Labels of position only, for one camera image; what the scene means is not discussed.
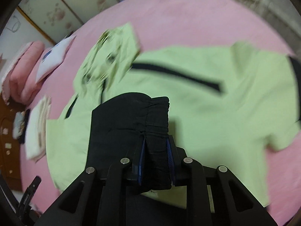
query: pink bedsheet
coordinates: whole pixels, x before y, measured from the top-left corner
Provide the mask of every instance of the pink bedsheet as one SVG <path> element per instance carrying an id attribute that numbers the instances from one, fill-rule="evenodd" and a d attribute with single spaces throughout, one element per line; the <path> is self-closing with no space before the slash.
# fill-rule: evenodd
<path id="1" fill-rule="evenodd" d="M 261 49 L 291 53 L 265 21 L 233 0 L 126 0 L 92 18 L 75 33 L 77 37 L 65 61 L 45 81 L 30 107 L 45 94 L 49 95 L 52 97 L 50 119 L 58 118 L 74 93 L 72 81 L 91 47 L 106 29 L 126 22 L 133 25 L 142 51 L 175 44 L 214 46 L 248 40 Z M 301 205 L 300 153 L 301 136 L 281 152 L 267 152 L 270 213 L 279 225 L 288 221 Z M 36 175 L 42 178 L 33 198 L 42 211 L 59 196 L 46 157 L 36 164 L 26 161 L 23 147 L 21 175 L 23 189 Z"/>

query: mattress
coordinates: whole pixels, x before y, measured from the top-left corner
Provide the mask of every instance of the mattress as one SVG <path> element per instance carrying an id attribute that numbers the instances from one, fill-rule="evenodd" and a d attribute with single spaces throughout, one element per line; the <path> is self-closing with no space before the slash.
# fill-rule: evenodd
<path id="1" fill-rule="evenodd" d="M 127 22 L 133 25 L 142 51 L 170 45 L 232 45 L 238 40 L 247 40 L 261 49 L 292 54 L 276 31 L 233 0 L 125 0 L 98 14 L 75 32 L 76 40 L 64 62 L 46 79 L 29 107 L 33 108 L 48 95 L 52 98 L 50 119 L 57 119 L 74 93 L 73 79 L 89 50 L 105 30 Z M 287 222 L 301 205 L 300 152 L 301 135 L 281 152 L 267 150 L 269 212 L 279 225 Z M 36 175 L 42 182 L 32 202 L 45 211 L 60 192 L 51 180 L 47 157 L 37 163 L 27 161 L 22 146 L 24 190 Z"/>

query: folded blanket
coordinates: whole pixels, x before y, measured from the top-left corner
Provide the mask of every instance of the folded blanket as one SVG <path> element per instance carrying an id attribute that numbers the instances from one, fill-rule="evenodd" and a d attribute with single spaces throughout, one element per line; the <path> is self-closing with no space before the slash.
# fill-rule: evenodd
<path id="1" fill-rule="evenodd" d="M 46 154 L 46 119 L 51 98 L 44 96 L 30 113 L 25 133 L 26 159 L 38 161 Z"/>

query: pink quilt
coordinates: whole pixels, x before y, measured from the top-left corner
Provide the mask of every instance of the pink quilt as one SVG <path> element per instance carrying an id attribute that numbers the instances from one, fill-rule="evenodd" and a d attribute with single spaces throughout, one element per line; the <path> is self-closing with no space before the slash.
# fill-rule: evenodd
<path id="1" fill-rule="evenodd" d="M 73 95 L 73 79 L 91 47 L 105 30 L 127 22 L 133 25 L 142 51 L 170 45 L 231 45 L 248 40 L 261 49 L 292 53 L 265 21 L 233 0 L 126 0 L 95 16 L 75 32 L 77 37 L 65 61 L 46 79 L 30 107 L 49 95 L 52 97 L 50 119 L 58 118 Z M 300 153 L 300 135 L 281 152 L 267 151 L 269 212 L 279 225 L 301 206 Z M 47 158 L 37 163 L 26 161 L 23 146 L 21 175 L 24 190 L 36 175 L 42 178 L 33 198 L 42 211 L 59 196 L 49 174 Z"/>

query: pink blanket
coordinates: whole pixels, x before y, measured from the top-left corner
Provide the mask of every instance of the pink blanket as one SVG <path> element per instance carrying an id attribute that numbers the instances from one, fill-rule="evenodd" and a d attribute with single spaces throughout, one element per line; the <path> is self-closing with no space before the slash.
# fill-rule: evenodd
<path id="1" fill-rule="evenodd" d="M 50 118 L 58 118 L 74 93 L 72 81 L 91 47 L 106 29 L 126 22 L 133 25 L 142 51 L 170 45 L 231 45 L 248 40 L 261 49 L 292 53 L 266 22 L 233 0 L 126 0 L 92 18 L 76 32 L 65 61 L 45 81 L 30 107 L 47 94 L 52 97 Z M 279 225 L 301 205 L 300 153 L 301 137 L 281 152 L 267 152 L 269 211 Z M 36 175 L 42 178 L 33 203 L 45 211 L 60 194 L 51 180 L 46 157 L 36 164 L 26 161 L 22 147 L 21 174 L 23 189 Z"/>

